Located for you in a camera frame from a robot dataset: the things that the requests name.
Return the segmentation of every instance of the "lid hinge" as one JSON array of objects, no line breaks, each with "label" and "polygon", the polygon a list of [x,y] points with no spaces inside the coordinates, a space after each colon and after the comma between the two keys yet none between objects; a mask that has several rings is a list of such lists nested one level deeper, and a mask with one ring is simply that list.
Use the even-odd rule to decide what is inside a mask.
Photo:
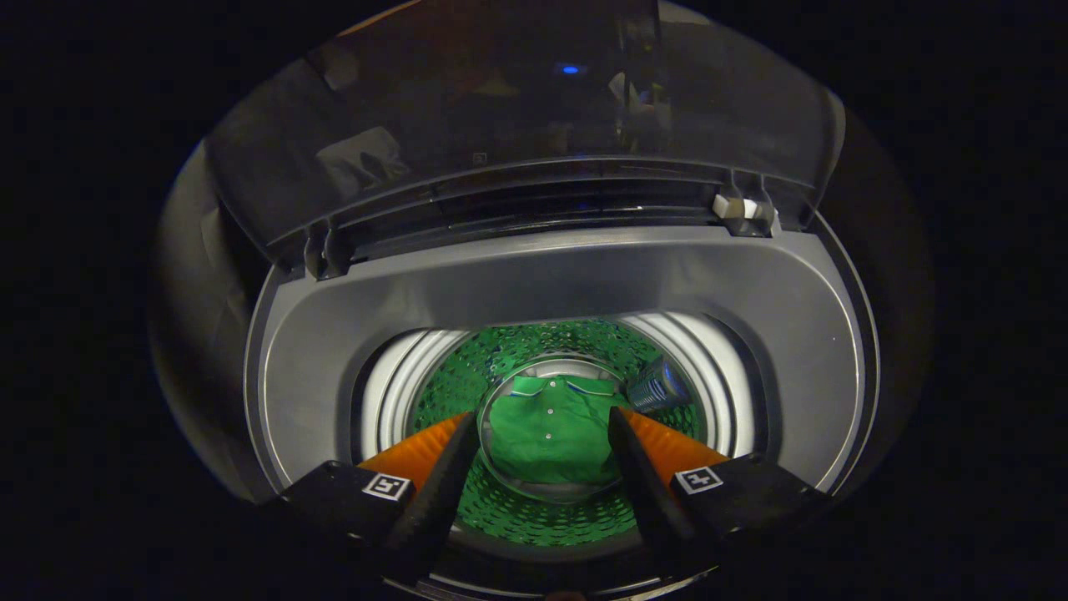
[{"label": "lid hinge", "polygon": [[727,181],[712,199],[712,211],[723,220],[731,235],[774,237],[782,232],[779,211],[768,195],[763,174],[732,169]]},{"label": "lid hinge", "polygon": [[329,221],[325,227],[313,224],[304,230],[304,270],[316,281],[335,278],[348,272],[352,251],[337,228]]}]

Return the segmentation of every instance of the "green polo shirt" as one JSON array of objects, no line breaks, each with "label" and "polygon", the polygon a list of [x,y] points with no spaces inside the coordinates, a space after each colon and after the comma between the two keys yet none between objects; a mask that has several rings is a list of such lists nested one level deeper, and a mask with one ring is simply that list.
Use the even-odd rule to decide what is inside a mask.
[{"label": "green polo shirt", "polygon": [[574,376],[517,376],[493,402],[491,457],[528,483],[608,484],[618,476],[608,442],[608,412],[627,407],[612,382]]}]

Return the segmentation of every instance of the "green shirt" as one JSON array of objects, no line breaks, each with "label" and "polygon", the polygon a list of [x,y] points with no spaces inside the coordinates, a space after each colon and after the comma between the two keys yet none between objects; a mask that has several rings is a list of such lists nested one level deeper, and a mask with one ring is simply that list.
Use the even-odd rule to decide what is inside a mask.
[{"label": "green shirt", "polygon": [[505,475],[538,484],[608,484],[618,476],[608,412],[627,407],[608,380],[517,376],[493,402],[490,455]]}]

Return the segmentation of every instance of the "dark background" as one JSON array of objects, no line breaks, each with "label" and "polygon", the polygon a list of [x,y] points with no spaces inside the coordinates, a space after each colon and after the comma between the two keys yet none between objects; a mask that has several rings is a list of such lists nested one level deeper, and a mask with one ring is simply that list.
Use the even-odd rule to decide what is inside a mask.
[{"label": "dark background", "polygon": [[[394,595],[286,544],[213,480],[170,417],[144,335],[155,219],[193,145],[252,85],[387,4],[5,5],[9,145],[14,174],[30,177],[11,192],[26,215],[9,221],[7,404],[30,410],[9,421],[13,598]],[[929,218],[937,349],[867,486],[758,573],[689,594],[1063,592],[1050,509],[1064,505],[1050,430],[1065,400],[1050,378],[1065,321],[1053,312],[1064,192],[1047,179],[1065,158],[1053,3],[733,4],[703,12],[834,90],[895,157]]]}]

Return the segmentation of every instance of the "washing machine lid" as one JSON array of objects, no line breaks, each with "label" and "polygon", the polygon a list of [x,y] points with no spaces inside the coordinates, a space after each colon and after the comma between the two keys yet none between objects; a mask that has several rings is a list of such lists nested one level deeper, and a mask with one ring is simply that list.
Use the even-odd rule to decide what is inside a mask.
[{"label": "washing machine lid", "polygon": [[822,85],[670,2],[424,0],[285,66],[205,145],[245,232],[299,265],[326,257],[329,231],[356,259],[361,244],[516,215],[707,223],[732,184],[803,230],[844,131]]}]

